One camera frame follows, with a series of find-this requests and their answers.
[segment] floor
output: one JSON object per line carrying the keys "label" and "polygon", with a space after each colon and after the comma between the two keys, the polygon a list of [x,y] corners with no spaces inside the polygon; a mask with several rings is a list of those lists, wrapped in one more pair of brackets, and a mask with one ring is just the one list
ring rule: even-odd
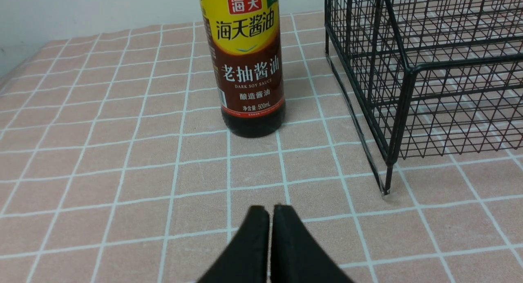
{"label": "floor", "polygon": [[11,73],[0,283],[196,281],[276,203],[357,283],[521,282],[523,150],[402,160],[382,199],[322,27],[282,16],[287,118],[260,139],[226,130],[198,23],[54,41]]}

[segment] yellow label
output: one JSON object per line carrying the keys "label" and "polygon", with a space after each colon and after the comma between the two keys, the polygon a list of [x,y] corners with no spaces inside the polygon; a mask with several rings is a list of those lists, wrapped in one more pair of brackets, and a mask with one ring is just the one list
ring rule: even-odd
{"label": "yellow label", "polygon": [[200,0],[215,44],[231,55],[262,50],[279,32],[278,0]]}

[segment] brown label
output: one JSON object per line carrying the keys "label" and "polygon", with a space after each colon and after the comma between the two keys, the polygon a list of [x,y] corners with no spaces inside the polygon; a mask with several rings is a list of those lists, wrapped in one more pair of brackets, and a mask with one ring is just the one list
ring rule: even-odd
{"label": "brown label", "polygon": [[279,30],[263,49],[233,55],[216,45],[211,33],[213,26],[207,18],[204,22],[223,110],[244,118],[276,111],[284,103]]}

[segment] red logo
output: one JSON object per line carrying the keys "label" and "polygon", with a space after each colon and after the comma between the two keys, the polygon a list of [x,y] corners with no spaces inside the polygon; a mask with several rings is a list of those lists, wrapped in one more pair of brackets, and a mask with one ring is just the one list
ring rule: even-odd
{"label": "red logo", "polygon": [[228,0],[231,15],[252,13],[262,8],[262,0]]}

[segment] black wire rack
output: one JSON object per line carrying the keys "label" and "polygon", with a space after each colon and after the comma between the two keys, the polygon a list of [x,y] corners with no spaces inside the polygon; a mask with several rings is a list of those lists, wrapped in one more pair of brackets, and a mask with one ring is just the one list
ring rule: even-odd
{"label": "black wire rack", "polygon": [[[326,53],[383,194],[399,157],[523,146],[523,0],[325,0]],[[387,165],[385,183],[329,40]]]}

